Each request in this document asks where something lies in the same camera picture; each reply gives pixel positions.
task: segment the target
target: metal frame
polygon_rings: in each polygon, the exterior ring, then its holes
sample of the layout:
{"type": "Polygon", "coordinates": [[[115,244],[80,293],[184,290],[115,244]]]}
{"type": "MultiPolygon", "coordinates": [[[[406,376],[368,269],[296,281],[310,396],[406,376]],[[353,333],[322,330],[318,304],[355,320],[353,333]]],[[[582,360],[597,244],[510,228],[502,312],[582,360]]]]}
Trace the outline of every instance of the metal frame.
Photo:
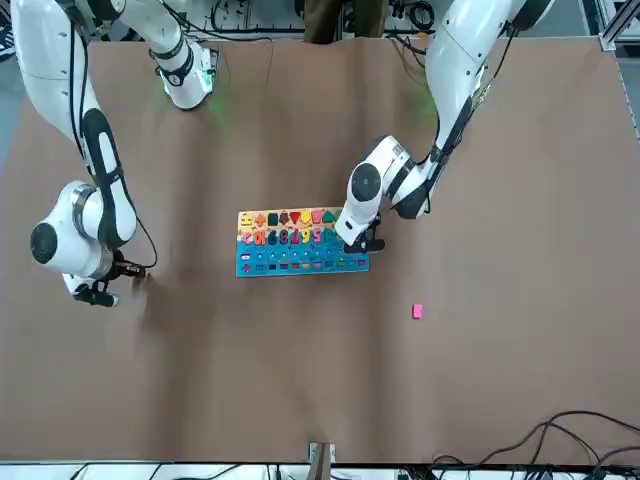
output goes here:
{"type": "MultiPolygon", "coordinates": [[[[603,13],[609,13],[608,10],[605,8],[603,13]]],[[[614,51],[616,49],[616,41],[624,36],[625,30],[638,14],[640,14],[640,0],[627,0],[624,2],[624,5],[615,13],[600,34],[600,43],[604,51],[614,51]]],[[[638,39],[631,37],[628,40],[624,43],[636,43],[638,39]]]]}
{"type": "Polygon", "coordinates": [[[8,0],[0,0],[0,15],[11,22],[11,6],[8,0]]]}

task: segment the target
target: colorful puzzle piece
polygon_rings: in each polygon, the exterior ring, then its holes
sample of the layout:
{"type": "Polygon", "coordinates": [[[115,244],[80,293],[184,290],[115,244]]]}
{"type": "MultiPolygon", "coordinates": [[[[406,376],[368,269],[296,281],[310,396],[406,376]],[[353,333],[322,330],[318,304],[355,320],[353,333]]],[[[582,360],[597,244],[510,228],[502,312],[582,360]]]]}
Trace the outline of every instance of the colorful puzzle piece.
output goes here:
{"type": "Polygon", "coordinates": [[[300,214],[300,223],[302,223],[304,225],[308,225],[310,221],[311,221],[311,214],[309,213],[308,210],[304,210],[300,214]]]}

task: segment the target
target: shape puzzle piece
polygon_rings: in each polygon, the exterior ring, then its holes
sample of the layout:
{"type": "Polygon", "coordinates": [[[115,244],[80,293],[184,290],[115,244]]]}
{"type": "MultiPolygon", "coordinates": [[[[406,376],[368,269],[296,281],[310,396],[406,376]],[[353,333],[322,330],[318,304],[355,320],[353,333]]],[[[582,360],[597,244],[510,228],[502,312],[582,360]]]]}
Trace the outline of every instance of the shape puzzle piece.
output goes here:
{"type": "Polygon", "coordinates": [[[251,226],[252,221],[253,218],[251,218],[250,213],[243,213],[242,215],[240,215],[240,225],[242,225],[243,227],[251,226]]]}
{"type": "Polygon", "coordinates": [[[311,221],[309,210],[305,210],[300,214],[300,223],[307,225],[311,221]]]}
{"type": "Polygon", "coordinates": [[[318,224],[322,221],[322,210],[314,210],[311,212],[311,219],[314,224],[318,224]]]}
{"type": "Polygon", "coordinates": [[[256,218],[254,219],[254,222],[256,222],[256,225],[258,225],[259,227],[262,227],[262,225],[264,225],[264,222],[266,221],[267,219],[264,218],[264,215],[262,213],[256,215],[256,218]]]}

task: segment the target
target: floor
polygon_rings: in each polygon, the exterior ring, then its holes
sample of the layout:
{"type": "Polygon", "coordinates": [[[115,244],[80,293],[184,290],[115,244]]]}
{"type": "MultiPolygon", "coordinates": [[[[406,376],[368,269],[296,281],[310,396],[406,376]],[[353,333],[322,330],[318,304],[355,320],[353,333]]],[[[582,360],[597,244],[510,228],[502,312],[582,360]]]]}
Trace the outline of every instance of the floor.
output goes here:
{"type": "MultiPolygon", "coordinates": [[[[202,18],[202,24],[206,20],[204,15],[210,15],[211,0],[190,1],[190,12],[196,12],[202,18]]],[[[450,0],[434,0],[436,12],[442,11],[450,0]]],[[[262,26],[277,26],[287,28],[301,28],[302,22],[291,8],[292,0],[253,0],[254,5],[246,13],[234,10],[219,11],[216,15],[219,26],[225,28],[247,28],[260,24],[262,26]]],[[[403,22],[397,19],[389,19],[389,28],[403,28],[403,22]]],[[[582,36],[588,31],[583,15],[582,0],[559,0],[544,19],[532,31],[526,32],[527,36],[582,36]]],[[[631,108],[640,112],[640,61],[624,59],[620,61],[620,70],[631,108]]],[[[9,149],[14,134],[16,121],[20,111],[20,105],[25,92],[22,85],[18,66],[15,58],[0,63],[0,171],[4,164],[6,153],[9,149]]],[[[0,478],[6,480],[67,480],[81,467],[68,464],[46,465],[0,465],[0,478]]],[[[107,480],[118,478],[122,480],[148,480],[156,470],[156,464],[101,464],[91,465],[86,468],[78,480],[107,480]]],[[[165,465],[153,475],[153,480],[169,480],[176,477],[196,476],[207,477],[224,471],[227,466],[220,465],[165,465]]],[[[308,467],[283,466],[282,473],[288,480],[304,480],[308,467]]],[[[332,471],[336,480],[395,480],[396,470],[353,470],[340,469],[332,471]]],[[[556,474],[567,476],[573,480],[581,480],[581,474],[556,474]]],[[[225,474],[223,480],[268,480],[276,479],[275,467],[271,467],[269,474],[264,466],[248,465],[235,469],[225,474]]],[[[518,473],[512,476],[510,472],[473,472],[467,476],[463,472],[449,472],[444,476],[447,480],[521,480],[523,475],[518,473]]]]}

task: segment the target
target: number puzzle piece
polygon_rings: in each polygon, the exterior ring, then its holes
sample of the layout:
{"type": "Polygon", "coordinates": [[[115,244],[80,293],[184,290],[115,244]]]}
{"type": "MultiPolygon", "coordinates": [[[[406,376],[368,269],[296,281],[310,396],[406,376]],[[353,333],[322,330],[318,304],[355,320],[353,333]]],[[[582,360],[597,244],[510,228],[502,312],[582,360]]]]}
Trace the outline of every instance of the number puzzle piece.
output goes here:
{"type": "Polygon", "coordinates": [[[330,228],[325,228],[324,232],[322,232],[322,237],[324,243],[331,243],[336,239],[336,232],[334,232],[330,228]]]}
{"type": "Polygon", "coordinates": [[[258,230],[253,232],[253,244],[254,245],[266,245],[264,238],[264,230],[258,230]]]}

